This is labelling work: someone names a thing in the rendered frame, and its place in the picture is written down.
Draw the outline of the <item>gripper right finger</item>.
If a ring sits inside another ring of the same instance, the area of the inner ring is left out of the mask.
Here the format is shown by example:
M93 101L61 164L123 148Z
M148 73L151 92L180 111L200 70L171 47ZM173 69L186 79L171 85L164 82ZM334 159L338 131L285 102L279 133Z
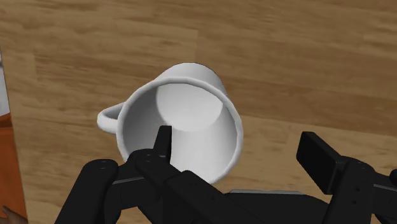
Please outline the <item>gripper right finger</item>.
M337 153L314 132L302 132L296 159L331 201L321 224L397 224L397 168L376 172L356 158Z

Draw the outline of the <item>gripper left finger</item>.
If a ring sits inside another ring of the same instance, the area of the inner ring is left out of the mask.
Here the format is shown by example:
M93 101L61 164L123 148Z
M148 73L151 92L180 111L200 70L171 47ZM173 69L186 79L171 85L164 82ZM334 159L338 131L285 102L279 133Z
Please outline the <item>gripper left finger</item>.
M124 209L151 207L163 224L240 224L247 211L191 171L170 164L172 129L159 128L152 149L136 150L127 162L86 163L54 224L116 224Z

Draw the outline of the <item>white mug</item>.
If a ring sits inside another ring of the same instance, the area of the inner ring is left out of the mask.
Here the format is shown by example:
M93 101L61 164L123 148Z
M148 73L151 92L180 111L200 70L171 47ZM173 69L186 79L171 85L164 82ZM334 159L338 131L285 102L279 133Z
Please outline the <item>white mug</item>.
M210 184L224 178L242 151L242 120L223 82L205 65L173 65L139 87L125 102L103 109L97 125L116 136L127 160L152 148L160 126L172 128L171 165Z

